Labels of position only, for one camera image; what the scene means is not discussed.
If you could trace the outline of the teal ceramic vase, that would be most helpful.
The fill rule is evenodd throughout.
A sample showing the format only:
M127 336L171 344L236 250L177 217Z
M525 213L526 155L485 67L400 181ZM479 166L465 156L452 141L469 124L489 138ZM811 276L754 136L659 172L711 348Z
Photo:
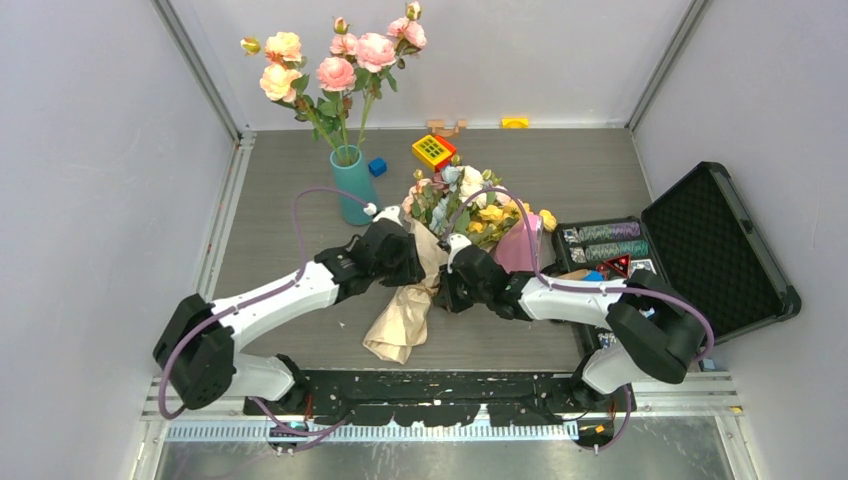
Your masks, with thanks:
M337 148L330 155L330 163L336 189L357 197L365 204L381 207L372 176L358 147L347 145ZM371 222L372 217L365 213L365 206L356 200L340 195L339 205L342 218L350 225L364 226Z

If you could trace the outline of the paper flower bouquet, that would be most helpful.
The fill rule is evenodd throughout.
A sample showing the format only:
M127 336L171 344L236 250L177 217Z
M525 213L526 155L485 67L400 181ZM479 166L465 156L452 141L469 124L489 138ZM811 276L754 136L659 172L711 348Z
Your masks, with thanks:
M556 226L550 211L535 213L529 204L497 192L505 187L490 170L446 166L431 177L418 170L415 179L402 209L411 222L426 276L420 283L396 291L363 340L363 346L378 359L401 365L414 347L427 340L427 314L438 289L439 268L447 261L447 253L437 243L446 233L467 234L473 244L493 253L519 220L530 229L530 214L541 218L544 232Z

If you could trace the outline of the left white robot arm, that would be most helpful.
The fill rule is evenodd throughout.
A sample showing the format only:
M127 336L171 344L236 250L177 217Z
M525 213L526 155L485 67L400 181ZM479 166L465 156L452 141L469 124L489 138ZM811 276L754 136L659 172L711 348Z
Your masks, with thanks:
M269 331L307 313L330 308L385 287L413 285L424 277L416 242L397 206L377 213L363 235L316 254L303 267L246 293L208 302L198 294L182 299L156 342L160 366L159 407L173 389L179 412L199 410L226 395L269 400L280 412L298 412L307 398L295 367L283 355L258 357L243 349Z

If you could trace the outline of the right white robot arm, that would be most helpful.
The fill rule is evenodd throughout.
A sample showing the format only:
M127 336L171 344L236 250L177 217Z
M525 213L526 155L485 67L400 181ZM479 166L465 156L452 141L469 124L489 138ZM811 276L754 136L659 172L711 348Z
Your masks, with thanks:
M465 236L442 245L437 301L452 312L483 304L507 320L562 320L607 330L616 340L588 354L571 374L574 403L596 410L620 387L645 378L681 383L712 344L709 322L662 279L645 270L628 279L563 280L508 272Z

